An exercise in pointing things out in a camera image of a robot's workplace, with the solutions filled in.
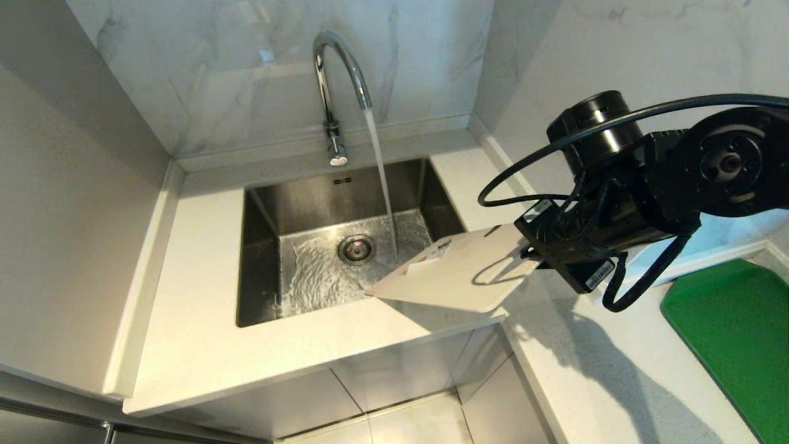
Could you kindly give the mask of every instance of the cabinet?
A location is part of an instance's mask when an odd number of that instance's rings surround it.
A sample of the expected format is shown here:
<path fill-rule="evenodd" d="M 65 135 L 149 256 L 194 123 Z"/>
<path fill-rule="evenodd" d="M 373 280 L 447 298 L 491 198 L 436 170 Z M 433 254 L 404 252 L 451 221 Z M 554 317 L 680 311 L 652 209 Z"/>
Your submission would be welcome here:
<path fill-rule="evenodd" d="M 452 388 L 475 444 L 555 442 L 499 324 L 349 356 L 170 415 L 278 439 Z"/>
<path fill-rule="evenodd" d="M 452 387 L 452 371 L 471 334 L 397 344 L 341 359 L 331 369 L 370 412 Z"/>
<path fill-rule="evenodd" d="M 112 438 L 112 444 L 189 444 L 189 441 L 135 435 L 124 431 L 116 431 L 115 436 Z"/>
<path fill-rule="evenodd" d="M 514 357 L 507 358 L 465 403 L 474 444 L 555 442 Z"/>
<path fill-rule="evenodd" d="M 107 432 L 98 427 L 63 423 L 0 410 L 3 444 L 102 444 Z"/>
<path fill-rule="evenodd" d="M 471 334 L 452 373 L 461 403 L 467 402 L 512 353 L 503 334 L 498 324 Z"/>
<path fill-rule="evenodd" d="M 301 374 L 169 416 L 259 438 L 282 438 L 361 414 L 330 369 Z"/>

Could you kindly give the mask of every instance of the stainless steel sink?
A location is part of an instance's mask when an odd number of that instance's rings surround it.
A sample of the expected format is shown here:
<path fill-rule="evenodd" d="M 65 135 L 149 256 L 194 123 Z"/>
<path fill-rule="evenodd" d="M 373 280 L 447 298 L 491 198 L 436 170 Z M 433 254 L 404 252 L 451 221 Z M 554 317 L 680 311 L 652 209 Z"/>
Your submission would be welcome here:
<path fill-rule="evenodd" d="M 397 257 L 376 167 L 247 189 L 239 327 L 363 299 L 432 241 L 463 232 L 429 160 L 385 169 Z"/>

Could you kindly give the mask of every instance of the cutting board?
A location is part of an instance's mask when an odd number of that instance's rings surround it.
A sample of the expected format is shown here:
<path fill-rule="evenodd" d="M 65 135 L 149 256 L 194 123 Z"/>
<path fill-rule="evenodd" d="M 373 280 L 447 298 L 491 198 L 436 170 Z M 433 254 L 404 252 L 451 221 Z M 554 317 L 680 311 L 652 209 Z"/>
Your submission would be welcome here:
<path fill-rule="evenodd" d="M 441 238 L 367 290 L 369 295 L 485 313 L 540 264 L 513 224 Z"/>
<path fill-rule="evenodd" d="M 660 310 L 754 434 L 789 442 L 789 286 L 737 260 L 680 277 Z"/>

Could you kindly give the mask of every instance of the green mat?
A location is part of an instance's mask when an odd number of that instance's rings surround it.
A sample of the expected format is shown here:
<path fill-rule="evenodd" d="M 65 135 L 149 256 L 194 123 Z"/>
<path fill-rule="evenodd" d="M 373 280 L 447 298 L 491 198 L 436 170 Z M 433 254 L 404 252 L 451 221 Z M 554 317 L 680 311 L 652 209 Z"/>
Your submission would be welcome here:
<path fill-rule="evenodd" d="M 789 442 L 789 287 L 736 260 L 680 277 L 660 310 L 754 434 Z"/>

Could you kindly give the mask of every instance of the white countertop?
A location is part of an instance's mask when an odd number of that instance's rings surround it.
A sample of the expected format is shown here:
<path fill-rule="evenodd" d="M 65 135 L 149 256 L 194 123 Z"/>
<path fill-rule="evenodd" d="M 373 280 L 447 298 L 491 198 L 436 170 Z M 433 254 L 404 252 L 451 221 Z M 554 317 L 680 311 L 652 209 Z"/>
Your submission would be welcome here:
<path fill-rule="evenodd" d="M 351 149 L 354 166 L 373 162 L 370 147 Z M 477 205 L 497 171 L 465 130 L 387 141 L 383 150 L 387 160 L 429 154 L 469 231 L 522 213 Z M 344 356 L 500 320 L 560 442 L 756 442 L 663 320 L 658 305 L 667 286 L 613 314 L 579 298 L 551 270 L 538 270 L 488 314 L 370 298 L 238 328 L 244 187 L 327 171 L 321 153 L 187 176 L 125 412 L 166 412 Z"/>

